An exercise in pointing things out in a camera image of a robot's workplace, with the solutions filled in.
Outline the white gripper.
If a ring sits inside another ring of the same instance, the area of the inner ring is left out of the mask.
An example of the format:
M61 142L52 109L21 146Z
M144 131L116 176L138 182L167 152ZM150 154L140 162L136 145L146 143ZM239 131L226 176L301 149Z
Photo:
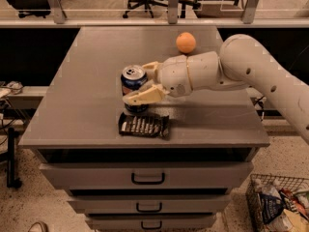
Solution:
M168 94L171 97L183 97L192 93L188 77L187 58L184 55L171 57L161 65L153 61L142 66L148 79L158 80L160 84L152 84L123 96L128 105L142 105L161 102Z

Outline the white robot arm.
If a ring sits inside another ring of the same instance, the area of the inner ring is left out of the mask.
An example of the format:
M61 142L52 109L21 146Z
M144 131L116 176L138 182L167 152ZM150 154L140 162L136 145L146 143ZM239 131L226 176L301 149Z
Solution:
M126 104L151 104L197 90L230 91L251 86L309 143L309 85L286 71L250 36L236 34L217 52L171 57L162 63L145 64L142 69L149 81L124 95Z

